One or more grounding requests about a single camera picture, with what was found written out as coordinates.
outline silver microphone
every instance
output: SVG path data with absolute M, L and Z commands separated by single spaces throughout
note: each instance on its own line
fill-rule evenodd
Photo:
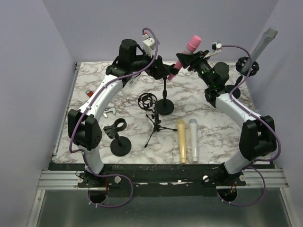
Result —
M 275 28 L 270 27 L 269 29 L 267 29 L 266 32 L 264 32 L 260 42 L 258 43 L 257 47 L 254 49 L 254 51 L 252 52 L 251 56 L 251 60 L 254 63 L 256 61 L 256 59 L 260 56 L 260 54 L 264 51 L 265 47 L 274 40 L 274 38 L 276 37 L 276 35 L 278 34 L 278 30 L 276 30 Z M 243 66 L 241 73 L 243 75 L 246 75 L 248 72 L 250 66 L 250 61 L 249 59 L 247 60 L 247 62 L 245 63 L 245 65 Z

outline purple wall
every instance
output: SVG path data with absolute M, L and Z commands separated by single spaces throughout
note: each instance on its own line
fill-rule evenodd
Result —
M 200 49 L 211 41 L 250 48 L 278 0 L 43 0 L 67 49 L 77 61 L 112 61 L 121 40 L 142 43 L 141 29 L 151 28 L 164 60 L 175 60 L 193 35 Z M 242 56 L 229 50 L 214 60 Z
M 0 223 L 27 225 L 74 62 L 41 0 L 0 4 Z
M 279 33 L 258 58 L 260 71 L 248 82 L 257 110 L 261 114 L 274 117 L 276 131 L 282 142 L 282 154 L 276 164 L 285 171 L 301 223 L 303 223 L 302 8 L 302 0 L 278 2 L 263 30 L 272 26 L 277 28 Z

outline screw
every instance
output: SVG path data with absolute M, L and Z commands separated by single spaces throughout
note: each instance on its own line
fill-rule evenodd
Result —
M 78 177 L 77 182 L 78 182 L 78 183 L 82 183 L 82 182 L 83 182 L 83 179 L 81 179 L 80 177 Z
M 116 182 L 116 183 L 120 183 L 120 181 L 121 181 L 121 177 L 116 176 L 116 177 L 115 177 L 115 182 Z
M 203 180 L 205 183 L 209 182 L 209 178 L 208 178 L 207 175 L 204 175 L 204 176 L 202 177 L 202 180 Z
M 246 177 L 244 175 L 239 176 L 240 181 L 244 182 L 246 180 Z

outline red object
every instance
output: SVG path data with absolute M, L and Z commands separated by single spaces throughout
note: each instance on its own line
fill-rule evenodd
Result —
M 105 187 L 106 193 L 108 193 L 108 178 L 106 178 L 106 187 Z
M 94 92 L 93 91 L 87 91 L 86 94 L 89 96 L 89 97 L 92 97 Z

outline round base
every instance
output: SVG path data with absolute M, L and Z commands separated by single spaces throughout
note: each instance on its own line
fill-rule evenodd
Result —
M 226 85 L 227 92 L 230 93 L 233 89 L 233 85 Z M 240 89 L 236 89 L 232 94 L 236 99 L 240 98 L 241 92 Z
M 166 99 L 166 104 L 164 105 L 164 99 L 161 99 L 157 102 L 155 109 L 161 115 L 169 115 L 174 111 L 175 106 L 169 99 Z
M 124 136 L 120 136 L 120 141 L 122 146 L 119 146 L 118 141 L 114 139 L 110 144 L 110 150 L 112 153 L 118 157 L 127 155 L 132 148 L 132 143 L 130 140 Z

